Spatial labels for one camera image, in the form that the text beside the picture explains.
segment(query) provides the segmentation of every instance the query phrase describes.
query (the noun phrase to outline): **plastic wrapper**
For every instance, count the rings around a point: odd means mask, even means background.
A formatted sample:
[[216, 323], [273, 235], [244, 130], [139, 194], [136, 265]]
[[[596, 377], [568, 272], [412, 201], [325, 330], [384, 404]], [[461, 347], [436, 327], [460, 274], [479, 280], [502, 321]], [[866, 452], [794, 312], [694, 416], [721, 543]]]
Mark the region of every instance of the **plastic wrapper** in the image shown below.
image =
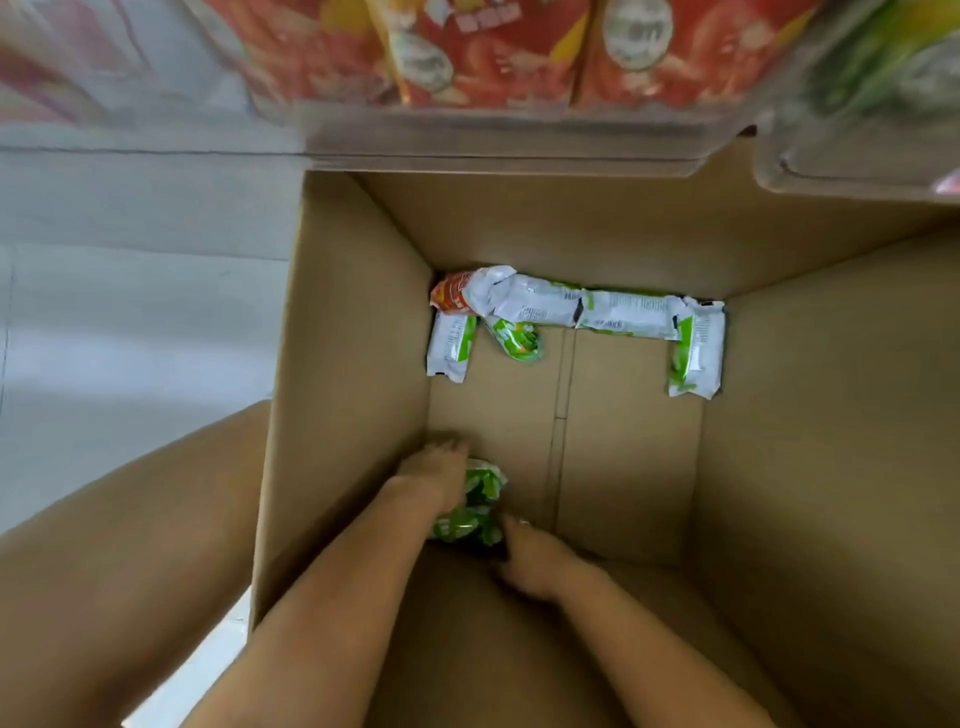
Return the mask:
[[180, 0], [0, 0], [33, 54], [121, 125], [198, 106], [248, 112], [227, 69]]
[[733, 109], [820, 0], [601, 0], [575, 106]]
[[844, 197], [955, 196], [958, 68], [960, 4], [887, 0], [761, 118], [758, 179]]
[[488, 557], [505, 557], [503, 532], [494, 522], [491, 509], [506, 486], [506, 476], [493, 463], [469, 459], [464, 483], [466, 503], [440, 516], [430, 537]]
[[451, 273], [430, 292], [430, 305], [444, 313], [473, 313], [488, 316], [496, 305], [493, 287], [513, 276], [509, 265], [494, 265], [475, 271]]
[[369, 0], [411, 107], [562, 110], [589, 0]]
[[582, 294], [575, 286], [517, 274], [493, 287], [493, 314], [513, 324], [572, 327]]
[[476, 316], [437, 311], [426, 352], [427, 376], [445, 375], [463, 383], [476, 330]]
[[888, 0], [810, 72], [821, 116], [960, 110], [960, 3]]
[[[0, 13], [0, 21], [8, 18]], [[103, 110], [55, 68], [36, 61], [0, 29], [0, 123], [82, 123]]]
[[540, 335], [532, 324], [511, 324], [496, 316], [484, 316], [483, 323], [507, 356], [516, 361], [540, 361]]
[[393, 87], [362, 0], [184, 0], [241, 72], [257, 107], [376, 104]]
[[684, 298], [677, 317], [680, 341], [673, 345], [670, 362], [670, 397], [692, 393], [707, 400], [720, 389], [727, 314], [719, 301], [700, 303]]
[[150, 68], [119, 0], [6, 0], [47, 38], [71, 69], [114, 79]]
[[577, 328], [677, 341], [675, 316], [684, 309], [677, 296], [584, 291]]

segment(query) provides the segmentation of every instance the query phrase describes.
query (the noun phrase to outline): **red packaging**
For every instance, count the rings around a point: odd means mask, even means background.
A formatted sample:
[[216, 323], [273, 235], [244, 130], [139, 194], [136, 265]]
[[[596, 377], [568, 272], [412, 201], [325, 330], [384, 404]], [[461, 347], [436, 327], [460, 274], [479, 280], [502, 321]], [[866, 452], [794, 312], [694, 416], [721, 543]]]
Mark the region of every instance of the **red packaging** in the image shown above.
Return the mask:
[[185, 0], [257, 105], [376, 103], [393, 87], [363, 0]]
[[114, 78], [148, 72], [119, 0], [14, 0], [13, 6], [70, 68]]
[[589, 0], [369, 0], [405, 104], [563, 109]]
[[0, 122], [79, 123], [103, 117], [103, 110], [58, 71], [0, 38]]
[[602, 0], [578, 109], [734, 106], [820, 0]]

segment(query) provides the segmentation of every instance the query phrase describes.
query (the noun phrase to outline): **plastic bag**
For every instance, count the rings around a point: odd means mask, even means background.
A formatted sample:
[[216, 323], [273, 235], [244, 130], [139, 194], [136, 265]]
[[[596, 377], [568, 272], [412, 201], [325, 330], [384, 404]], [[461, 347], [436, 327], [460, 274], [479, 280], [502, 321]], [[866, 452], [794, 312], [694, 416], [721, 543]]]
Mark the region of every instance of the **plastic bag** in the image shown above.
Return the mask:
[[674, 317], [684, 309], [677, 296], [584, 291], [577, 328], [677, 341]]
[[369, 0], [412, 107], [569, 103], [589, 0]]
[[603, 0], [575, 106], [731, 109], [821, 0]]
[[445, 375], [450, 381], [463, 383], [476, 329], [476, 316], [437, 311], [426, 352], [427, 376]]
[[507, 477], [493, 463], [469, 459], [464, 489], [467, 501], [452, 512], [440, 516], [430, 538], [457, 544], [489, 557], [506, 555], [503, 532], [491, 516], [493, 505], [507, 486]]
[[516, 361], [540, 361], [540, 335], [531, 324], [511, 324], [496, 316], [484, 316], [483, 323], [496, 339], [496, 343], [511, 359]]
[[57, 70], [52, 49], [34, 29], [0, 7], [0, 122], [100, 122], [106, 113]]
[[494, 265], [475, 271], [451, 273], [430, 292], [430, 305], [443, 313], [473, 313], [488, 316], [496, 305], [493, 288], [516, 274], [509, 265]]
[[572, 327], [583, 290], [565, 283], [517, 274], [493, 287], [493, 314], [513, 324]]
[[700, 303], [684, 298], [678, 316], [680, 341], [670, 362], [670, 397], [690, 392], [707, 400], [720, 389], [727, 314], [720, 301]]

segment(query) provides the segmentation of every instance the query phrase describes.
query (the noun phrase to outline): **white tile floor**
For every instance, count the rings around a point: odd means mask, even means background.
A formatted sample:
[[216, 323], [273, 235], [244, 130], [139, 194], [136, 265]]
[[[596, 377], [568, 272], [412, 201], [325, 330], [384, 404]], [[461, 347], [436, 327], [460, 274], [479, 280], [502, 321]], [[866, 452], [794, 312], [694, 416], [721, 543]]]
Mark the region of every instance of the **white tile floor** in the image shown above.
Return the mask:
[[[281, 260], [0, 245], [0, 531], [268, 397], [287, 268]], [[248, 603], [128, 726], [180, 724], [243, 646]]]

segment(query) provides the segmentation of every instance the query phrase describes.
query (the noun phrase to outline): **green snack packet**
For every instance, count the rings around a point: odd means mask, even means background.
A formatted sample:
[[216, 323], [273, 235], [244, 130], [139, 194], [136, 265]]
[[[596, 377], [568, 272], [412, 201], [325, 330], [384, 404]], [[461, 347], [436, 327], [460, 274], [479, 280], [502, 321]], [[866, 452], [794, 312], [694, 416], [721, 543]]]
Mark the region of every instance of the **green snack packet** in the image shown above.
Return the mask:
[[540, 361], [540, 336], [532, 324], [511, 324], [498, 316], [484, 316], [483, 323], [493, 334], [496, 343], [511, 359], [516, 361]]
[[464, 482], [467, 503], [440, 516], [433, 524], [430, 538], [463, 546], [479, 555], [505, 556], [503, 532], [494, 522], [491, 509], [506, 485], [506, 476], [494, 464], [469, 459]]

